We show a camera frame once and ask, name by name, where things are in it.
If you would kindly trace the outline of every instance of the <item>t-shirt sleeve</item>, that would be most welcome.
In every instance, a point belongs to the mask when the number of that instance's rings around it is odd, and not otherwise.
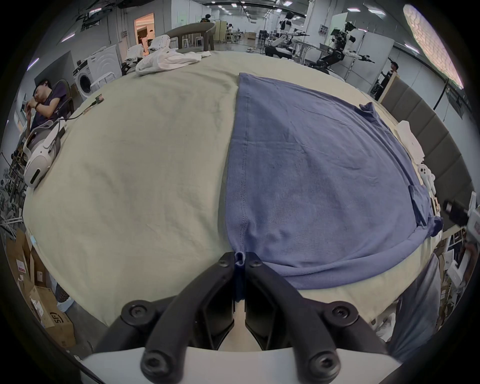
[[[67,95],[67,90],[65,88],[65,85],[63,85],[63,83],[58,83],[55,89],[53,90],[52,99],[59,98],[60,100],[62,100],[62,98],[65,97],[66,95]]]

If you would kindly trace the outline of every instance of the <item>white garment pile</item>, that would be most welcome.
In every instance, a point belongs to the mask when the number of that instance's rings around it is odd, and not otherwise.
[[[134,45],[133,47],[128,48],[127,50],[127,57],[125,58],[125,62],[132,66],[132,64],[137,61],[139,58],[143,57],[144,47],[142,44]]]
[[[396,126],[396,132],[398,133],[404,148],[410,155],[410,158],[415,164],[420,165],[423,162],[425,155],[423,154],[423,149],[420,143],[410,130],[410,123],[402,120]]]
[[[146,75],[154,72],[171,71],[172,69],[181,68],[188,64],[197,63],[202,57],[211,55],[209,51],[178,53],[167,45],[165,48],[159,49],[144,57],[135,67],[135,72],[139,75]]]

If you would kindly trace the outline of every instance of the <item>cardboard box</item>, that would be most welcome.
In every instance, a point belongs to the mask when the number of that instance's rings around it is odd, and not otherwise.
[[[18,251],[23,251],[25,259],[30,263],[30,245],[28,245],[27,235],[21,229],[17,229],[15,247]]]
[[[46,281],[47,269],[43,265],[43,262],[40,259],[40,256],[38,256],[38,253],[36,252],[35,247],[32,247],[30,258],[33,259],[33,261],[35,262],[35,274],[34,274],[35,285],[38,287],[46,287],[45,281]]]
[[[73,324],[68,316],[57,308],[57,300],[51,289],[33,287],[30,300],[48,334],[62,347],[76,344]]]
[[[10,238],[7,238],[6,245],[8,264],[10,265],[15,281],[23,281],[25,278],[30,279],[30,275],[28,274],[28,262],[25,258],[22,247],[19,249],[16,243]]]

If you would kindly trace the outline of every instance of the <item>black pole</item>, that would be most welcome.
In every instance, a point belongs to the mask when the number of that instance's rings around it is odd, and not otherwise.
[[[440,103],[440,100],[442,100],[442,96],[443,96],[444,93],[445,93],[445,89],[447,89],[447,85],[448,85],[448,78],[447,78],[446,81],[445,81],[444,90],[443,90],[442,93],[440,94],[440,97],[439,97],[439,99],[438,99],[438,101],[437,101],[437,104],[435,104],[435,106],[433,107],[433,110],[434,110],[434,111],[435,111],[435,108],[437,108],[438,103]]]

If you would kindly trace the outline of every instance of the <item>white plush toy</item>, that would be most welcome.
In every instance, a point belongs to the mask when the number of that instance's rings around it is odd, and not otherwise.
[[[429,191],[432,191],[433,195],[437,194],[435,190],[435,175],[429,170],[429,168],[425,164],[419,165],[419,173],[421,179],[423,180],[423,184],[427,187]]]

